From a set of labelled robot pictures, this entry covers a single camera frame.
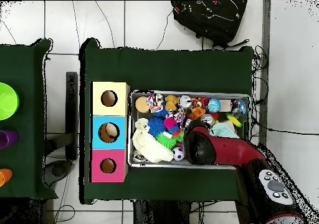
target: metal tray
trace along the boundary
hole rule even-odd
[[[241,99],[247,105],[247,114],[240,119],[241,123],[243,124],[242,128],[235,127],[236,133],[240,138],[244,138],[245,129],[247,131],[247,135],[250,133],[251,128],[251,110],[250,107],[252,105],[252,99],[249,95],[244,94],[224,94],[224,93],[195,93],[195,92],[176,92],[176,91],[148,91],[142,92],[140,90],[134,90],[130,92],[129,101],[131,112],[128,116],[128,163],[132,167],[166,167],[166,168],[201,168],[201,169],[235,169],[233,166],[230,165],[192,165],[186,159],[182,161],[175,161],[172,160],[170,162],[159,162],[159,163],[151,163],[151,162],[134,162],[132,160],[133,152],[135,150],[133,146],[133,142],[131,138],[133,137],[135,131],[135,122],[140,118],[150,119],[154,117],[152,113],[141,113],[138,112],[135,108],[135,100],[141,96],[147,96],[152,93],[161,93],[163,95],[175,95],[176,97],[180,97],[181,95],[188,95],[192,98],[195,97],[208,97],[208,98],[216,98],[216,99]]]

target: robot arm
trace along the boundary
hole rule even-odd
[[[194,165],[233,165],[243,174],[249,213],[255,224],[303,224],[289,190],[267,165],[255,145],[241,139],[213,137],[199,120],[184,136],[184,153]]]

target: purple cup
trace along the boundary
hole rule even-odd
[[[13,130],[0,130],[0,149],[14,144],[17,141],[17,132]]]

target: pink box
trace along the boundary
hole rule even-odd
[[[104,173],[101,170],[101,163],[107,158],[115,163],[115,169],[112,173]],[[126,148],[123,150],[92,150],[90,168],[92,183],[123,183],[128,171]]]

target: orange cup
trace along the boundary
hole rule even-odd
[[[0,169],[0,187],[7,183],[12,177],[12,171],[10,169]]]

